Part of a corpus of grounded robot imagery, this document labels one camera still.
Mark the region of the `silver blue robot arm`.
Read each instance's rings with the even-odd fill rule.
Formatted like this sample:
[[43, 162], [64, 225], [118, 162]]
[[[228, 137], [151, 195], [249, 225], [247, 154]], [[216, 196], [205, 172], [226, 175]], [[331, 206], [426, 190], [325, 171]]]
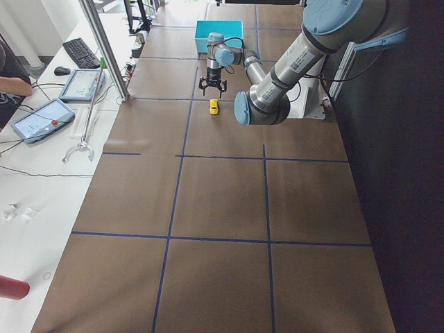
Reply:
[[384, 50], [405, 41], [410, 1], [301, 1], [302, 30], [269, 72], [257, 54], [245, 47], [227, 46], [224, 36], [207, 38], [207, 72], [198, 87], [227, 90], [221, 77], [224, 67], [242, 65], [251, 82], [237, 93], [234, 115], [242, 125], [275, 125], [290, 113], [287, 92], [323, 57], [354, 42], [356, 50]]

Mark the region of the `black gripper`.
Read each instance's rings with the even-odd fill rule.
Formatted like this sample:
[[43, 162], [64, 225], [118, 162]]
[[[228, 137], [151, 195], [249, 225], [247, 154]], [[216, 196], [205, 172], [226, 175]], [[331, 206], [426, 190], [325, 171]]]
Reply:
[[222, 68], [213, 69], [208, 67], [206, 77], [199, 79], [198, 88], [202, 90], [203, 96], [207, 87], [216, 87], [219, 90], [219, 96], [227, 91], [227, 80], [221, 78]]

